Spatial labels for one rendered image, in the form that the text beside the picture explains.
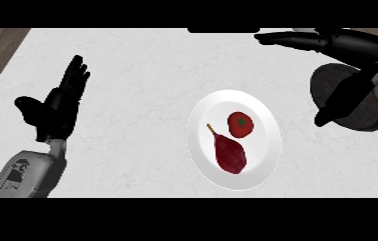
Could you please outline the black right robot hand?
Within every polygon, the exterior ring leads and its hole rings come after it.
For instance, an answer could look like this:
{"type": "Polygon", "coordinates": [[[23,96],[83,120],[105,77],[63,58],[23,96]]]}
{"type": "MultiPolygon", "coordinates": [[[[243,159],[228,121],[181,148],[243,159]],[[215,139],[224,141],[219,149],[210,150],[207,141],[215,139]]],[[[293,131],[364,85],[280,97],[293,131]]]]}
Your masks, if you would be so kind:
{"type": "Polygon", "coordinates": [[[349,117],[374,90],[373,79],[378,74],[378,36],[343,28],[317,28],[314,32],[274,32],[256,34],[262,45],[281,45],[317,51],[345,64],[359,68],[339,84],[325,106],[315,117],[318,127],[349,117]]]}

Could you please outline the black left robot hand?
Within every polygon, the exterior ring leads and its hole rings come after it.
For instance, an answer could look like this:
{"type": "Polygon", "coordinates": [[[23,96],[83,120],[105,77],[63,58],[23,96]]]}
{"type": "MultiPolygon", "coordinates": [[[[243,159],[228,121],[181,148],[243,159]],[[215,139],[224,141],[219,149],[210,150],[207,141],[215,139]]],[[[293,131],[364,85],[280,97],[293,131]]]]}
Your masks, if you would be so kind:
{"type": "Polygon", "coordinates": [[[61,84],[41,102],[29,96],[15,99],[24,121],[36,127],[36,141],[48,143],[54,139],[67,140],[73,134],[79,106],[91,77],[83,57],[76,55],[66,70],[61,84]]]}

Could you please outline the dark grey pan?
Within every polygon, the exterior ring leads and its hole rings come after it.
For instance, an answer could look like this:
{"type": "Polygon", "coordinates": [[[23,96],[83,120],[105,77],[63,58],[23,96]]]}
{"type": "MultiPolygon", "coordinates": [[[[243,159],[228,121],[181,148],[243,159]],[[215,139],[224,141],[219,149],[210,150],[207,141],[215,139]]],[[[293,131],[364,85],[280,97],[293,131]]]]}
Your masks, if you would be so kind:
{"type": "MultiPolygon", "coordinates": [[[[359,70],[355,67],[342,63],[325,64],[315,70],[311,78],[311,94],[318,107],[325,106],[340,82],[358,72],[359,70]]],[[[354,113],[346,118],[334,120],[340,126],[355,131],[378,131],[378,77],[374,82],[374,90],[354,113]]]]}

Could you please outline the red tomato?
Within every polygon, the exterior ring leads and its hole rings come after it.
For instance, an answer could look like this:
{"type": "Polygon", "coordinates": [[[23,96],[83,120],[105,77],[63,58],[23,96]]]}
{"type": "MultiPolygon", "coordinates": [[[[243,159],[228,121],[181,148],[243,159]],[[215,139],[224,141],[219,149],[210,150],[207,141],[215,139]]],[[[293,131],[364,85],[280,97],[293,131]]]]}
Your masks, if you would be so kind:
{"type": "Polygon", "coordinates": [[[247,137],[255,130],[255,121],[243,112],[234,112],[228,117],[231,135],[235,138],[247,137]]]}

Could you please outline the white oval plate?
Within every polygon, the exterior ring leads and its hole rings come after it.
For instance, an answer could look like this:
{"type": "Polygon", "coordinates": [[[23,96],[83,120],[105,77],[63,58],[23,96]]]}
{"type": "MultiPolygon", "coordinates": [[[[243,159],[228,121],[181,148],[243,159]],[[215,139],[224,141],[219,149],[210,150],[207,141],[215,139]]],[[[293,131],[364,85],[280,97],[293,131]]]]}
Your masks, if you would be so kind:
{"type": "Polygon", "coordinates": [[[197,169],[212,183],[235,191],[259,187],[277,170],[283,154],[280,125],[263,102],[238,90],[210,93],[190,114],[187,146],[197,169]],[[243,112],[255,122],[253,132],[241,139],[231,135],[228,127],[234,112],[243,112]],[[215,136],[207,125],[244,147],[247,165],[240,174],[227,172],[218,164],[215,136]]]}

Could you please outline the dark red pear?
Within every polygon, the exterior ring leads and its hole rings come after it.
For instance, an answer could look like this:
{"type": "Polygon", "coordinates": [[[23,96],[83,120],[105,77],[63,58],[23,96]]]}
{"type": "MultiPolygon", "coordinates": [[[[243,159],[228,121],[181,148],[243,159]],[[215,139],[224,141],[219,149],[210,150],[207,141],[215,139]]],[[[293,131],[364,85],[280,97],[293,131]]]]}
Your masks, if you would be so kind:
{"type": "Polygon", "coordinates": [[[244,147],[235,140],[219,134],[212,125],[207,125],[207,128],[215,136],[218,164],[227,172],[240,174],[247,166],[244,147]]]}

